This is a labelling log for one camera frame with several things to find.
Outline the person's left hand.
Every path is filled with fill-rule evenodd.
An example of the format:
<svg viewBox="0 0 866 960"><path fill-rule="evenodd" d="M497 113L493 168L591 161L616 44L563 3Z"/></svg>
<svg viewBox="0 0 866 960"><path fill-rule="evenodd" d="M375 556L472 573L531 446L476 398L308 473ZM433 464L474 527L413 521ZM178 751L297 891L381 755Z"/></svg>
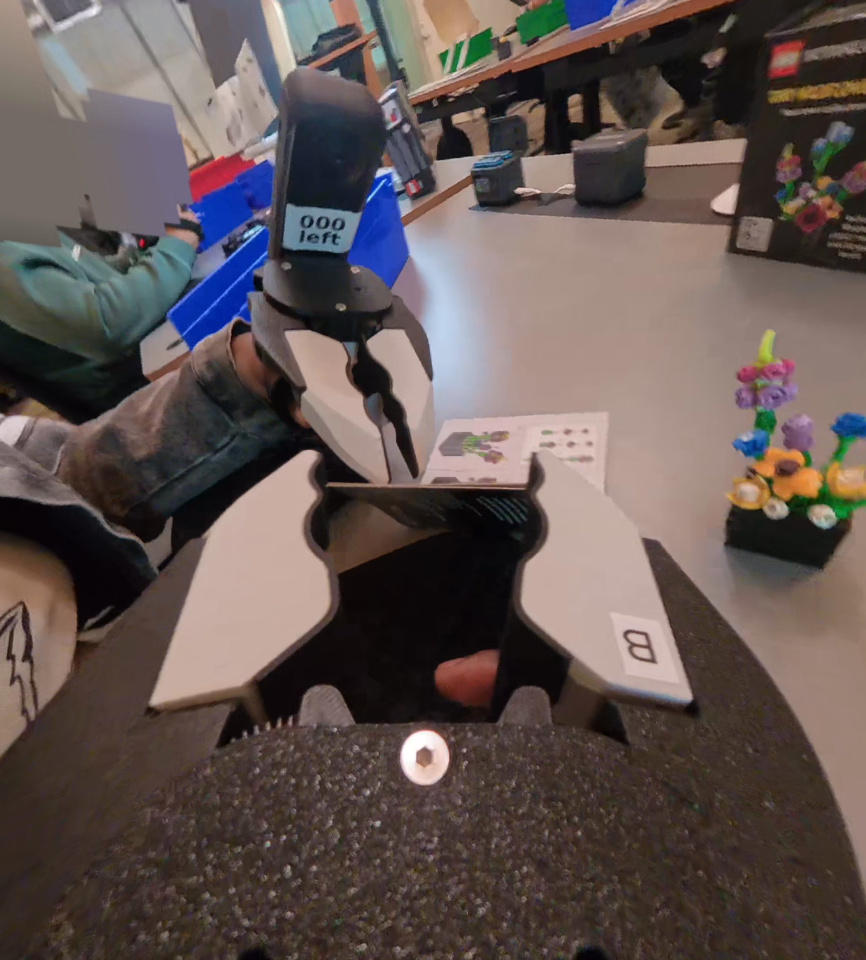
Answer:
<svg viewBox="0 0 866 960"><path fill-rule="evenodd" d="M283 423L313 432L314 428L301 411L301 403L292 382L259 347L254 347L255 377L259 394L268 402Z"/></svg>

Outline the person's right hand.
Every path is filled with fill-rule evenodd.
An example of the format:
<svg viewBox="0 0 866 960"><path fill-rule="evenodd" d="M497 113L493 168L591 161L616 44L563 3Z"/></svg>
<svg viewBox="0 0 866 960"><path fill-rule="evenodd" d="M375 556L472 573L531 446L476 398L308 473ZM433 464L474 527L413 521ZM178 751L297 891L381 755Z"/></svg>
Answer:
<svg viewBox="0 0 866 960"><path fill-rule="evenodd" d="M440 664L434 683L439 695L470 709L485 709L493 698L500 652L484 650Z"/></svg>

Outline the green plastic bin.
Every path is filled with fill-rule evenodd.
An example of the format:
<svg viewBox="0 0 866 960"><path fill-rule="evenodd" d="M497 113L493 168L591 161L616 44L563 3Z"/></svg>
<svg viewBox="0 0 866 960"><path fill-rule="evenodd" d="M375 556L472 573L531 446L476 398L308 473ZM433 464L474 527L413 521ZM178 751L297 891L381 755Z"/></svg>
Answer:
<svg viewBox="0 0 866 960"><path fill-rule="evenodd" d="M525 2L514 21L520 42L529 46L568 26L564 1Z"/></svg>

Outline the black lego set box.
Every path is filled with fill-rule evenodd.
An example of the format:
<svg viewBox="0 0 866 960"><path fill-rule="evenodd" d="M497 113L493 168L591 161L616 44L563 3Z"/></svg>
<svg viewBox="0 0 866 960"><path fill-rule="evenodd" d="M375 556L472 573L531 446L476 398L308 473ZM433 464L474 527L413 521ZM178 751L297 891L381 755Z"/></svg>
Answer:
<svg viewBox="0 0 866 960"><path fill-rule="evenodd" d="M866 274L866 2L767 33L727 249Z"/></svg>

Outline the dark grey case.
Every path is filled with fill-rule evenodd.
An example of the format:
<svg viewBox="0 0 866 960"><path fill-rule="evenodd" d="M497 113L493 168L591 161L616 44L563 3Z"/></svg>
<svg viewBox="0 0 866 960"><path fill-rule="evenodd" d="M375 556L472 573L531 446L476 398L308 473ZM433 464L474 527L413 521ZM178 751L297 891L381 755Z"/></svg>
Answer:
<svg viewBox="0 0 866 960"><path fill-rule="evenodd" d="M642 196L646 186L645 128L606 130L571 150L574 198L584 207L617 207Z"/></svg>

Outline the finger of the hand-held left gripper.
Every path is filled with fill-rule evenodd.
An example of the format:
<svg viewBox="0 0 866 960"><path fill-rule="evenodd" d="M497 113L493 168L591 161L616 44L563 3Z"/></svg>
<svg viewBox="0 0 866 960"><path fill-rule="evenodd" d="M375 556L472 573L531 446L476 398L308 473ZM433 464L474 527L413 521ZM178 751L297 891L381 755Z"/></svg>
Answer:
<svg viewBox="0 0 866 960"><path fill-rule="evenodd" d="M436 436L432 354L423 327L386 326L362 342L360 385L389 481L418 482Z"/></svg>
<svg viewBox="0 0 866 960"><path fill-rule="evenodd" d="M306 422L376 485L413 480L413 348L403 330L342 342L286 330L281 366Z"/></svg>

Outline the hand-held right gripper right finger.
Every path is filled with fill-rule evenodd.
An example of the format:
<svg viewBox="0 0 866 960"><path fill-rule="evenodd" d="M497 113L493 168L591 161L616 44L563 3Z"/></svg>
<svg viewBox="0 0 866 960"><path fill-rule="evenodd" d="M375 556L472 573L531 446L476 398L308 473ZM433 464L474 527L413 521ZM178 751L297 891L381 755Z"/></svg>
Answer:
<svg viewBox="0 0 866 960"><path fill-rule="evenodd" d="M552 717L591 727L606 703L685 713L695 702L636 525L548 450L528 486L538 538L517 570L519 620L566 661Z"/></svg>

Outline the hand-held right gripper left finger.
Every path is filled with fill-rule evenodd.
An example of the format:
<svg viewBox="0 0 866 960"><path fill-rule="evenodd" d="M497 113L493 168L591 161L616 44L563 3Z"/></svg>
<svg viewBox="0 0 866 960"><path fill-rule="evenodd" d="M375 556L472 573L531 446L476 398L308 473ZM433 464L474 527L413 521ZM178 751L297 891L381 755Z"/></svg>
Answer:
<svg viewBox="0 0 866 960"><path fill-rule="evenodd" d="M202 539L149 707L241 705L270 724L259 680L335 616L339 583L315 538L319 453L298 453L239 497Z"/></svg>

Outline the black case with blue top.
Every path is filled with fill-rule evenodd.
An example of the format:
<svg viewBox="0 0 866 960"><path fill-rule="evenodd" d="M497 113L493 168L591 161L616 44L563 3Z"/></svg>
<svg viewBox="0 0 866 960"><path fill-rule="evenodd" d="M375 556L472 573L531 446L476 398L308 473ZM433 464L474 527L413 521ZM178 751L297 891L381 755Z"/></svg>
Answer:
<svg viewBox="0 0 866 960"><path fill-rule="evenodd" d="M480 210L510 206L525 188L522 156L516 151L501 150L478 157L470 174L475 206Z"/></svg>

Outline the small black lego box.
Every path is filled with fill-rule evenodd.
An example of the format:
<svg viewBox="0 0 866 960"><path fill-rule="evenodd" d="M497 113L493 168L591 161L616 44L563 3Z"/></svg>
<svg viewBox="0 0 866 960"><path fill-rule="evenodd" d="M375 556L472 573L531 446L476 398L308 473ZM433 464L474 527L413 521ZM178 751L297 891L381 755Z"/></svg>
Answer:
<svg viewBox="0 0 866 960"><path fill-rule="evenodd" d="M378 98L387 129L387 155L399 176L407 199L431 195L437 189L434 162L425 149L421 128L401 79Z"/></svg>

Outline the blue plastic bin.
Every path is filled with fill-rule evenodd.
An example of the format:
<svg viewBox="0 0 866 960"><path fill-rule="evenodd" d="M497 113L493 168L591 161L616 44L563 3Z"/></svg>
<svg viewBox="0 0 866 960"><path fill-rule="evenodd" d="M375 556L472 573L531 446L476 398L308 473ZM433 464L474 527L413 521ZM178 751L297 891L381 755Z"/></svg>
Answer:
<svg viewBox="0 0 866 960"><path fill-rule="evenodd" d="M381 170L367 196L348 260L392 287L410 255L401 220L396 176ZM188 348L247 315L247 296L253 290L254 271L267 258L269 233L264 225L248 226L246 238L223 262L180 299L167 318Z"/></svg>
<svg viewBox="0 0 866 960"><path fill-rule="evenodd" d="M565 0L563 7L571 31L608 20L614 11L621 9L626 1L616 0Z"/></svg>
<svg viewBox="0 0 866 960"><path fill-rule="evenodd" d="M195 199L189 209L199 218L198 253L223 241L271 206L274 167L269 160L253 163L229 183Z"/></svg>

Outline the lego instruction booklet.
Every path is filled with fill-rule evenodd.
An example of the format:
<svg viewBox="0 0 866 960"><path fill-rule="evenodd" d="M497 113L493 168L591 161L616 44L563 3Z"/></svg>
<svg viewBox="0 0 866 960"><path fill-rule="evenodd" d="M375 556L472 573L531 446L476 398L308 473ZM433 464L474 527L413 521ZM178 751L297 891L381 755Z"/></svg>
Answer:
<svg viewBox="0 0 866 960"><path fill-rule="evenodd" d="M606 413L448 420L417 478L401 461L387 485L330 476L329 556L345 572L439 533L519 537L535 454L548 452L602 491L607 429Z"/></svg>

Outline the lego flower bouquet model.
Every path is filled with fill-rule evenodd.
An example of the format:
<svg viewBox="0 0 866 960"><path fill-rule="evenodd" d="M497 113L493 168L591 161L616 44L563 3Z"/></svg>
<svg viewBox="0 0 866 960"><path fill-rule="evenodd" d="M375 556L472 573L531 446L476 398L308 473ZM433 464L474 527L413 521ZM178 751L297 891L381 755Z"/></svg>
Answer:
<svg viewBox="0 0 866 960"><path fill-rule="evenodd" d="M763 332L755 358L736 372L734 405L752 417L731 442L744 461L726 492L725 546L823 570L866 509L866 466L847 455L866 441L866 415L846 412L829 431L828 455L816 450L816 424L807 414L783 422L777 413L798 397L796 363L775 352L775 330Z"/></svg>

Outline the red plastic bin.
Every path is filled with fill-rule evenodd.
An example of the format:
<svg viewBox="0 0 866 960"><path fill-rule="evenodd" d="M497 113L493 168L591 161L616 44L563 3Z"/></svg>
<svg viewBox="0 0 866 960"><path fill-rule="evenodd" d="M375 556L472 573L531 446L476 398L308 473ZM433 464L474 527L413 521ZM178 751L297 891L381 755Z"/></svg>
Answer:
<svg viewBox="0 0 866 960"><path fill-rule="evenodd" d="M199 163L189 171L192 202L197 202L203 196L227 186L254 165L253 160L243 159L237 154Z"/></svg>

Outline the long wooden table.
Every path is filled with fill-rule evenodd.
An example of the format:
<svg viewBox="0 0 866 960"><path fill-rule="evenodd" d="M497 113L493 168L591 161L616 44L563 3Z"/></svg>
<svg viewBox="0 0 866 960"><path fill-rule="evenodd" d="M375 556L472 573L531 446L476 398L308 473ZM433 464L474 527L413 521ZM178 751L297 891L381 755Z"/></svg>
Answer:
<svg viewBox="0 0 866 960"><path fill-rule="evenodd" d="M727 1L637 2L622 17L561 28L498 63L427 84L410 94L410 103L424 123L540 100L547 106L544 149L567 154L572 95L607 77L708 50L736 7Z"/></svg>

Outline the person's left forearm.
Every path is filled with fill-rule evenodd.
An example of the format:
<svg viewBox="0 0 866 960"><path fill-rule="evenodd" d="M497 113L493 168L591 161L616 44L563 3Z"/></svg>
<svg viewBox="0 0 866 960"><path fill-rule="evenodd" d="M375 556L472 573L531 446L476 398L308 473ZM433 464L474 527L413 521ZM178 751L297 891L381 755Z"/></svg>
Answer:
<svg viewBox="0 0 866 960"><path fill-rule="evenodd" d="M169 518L301 430L259 394L253 332L235 318L176 370L73 428L55 476L142 542Z"/></svg>

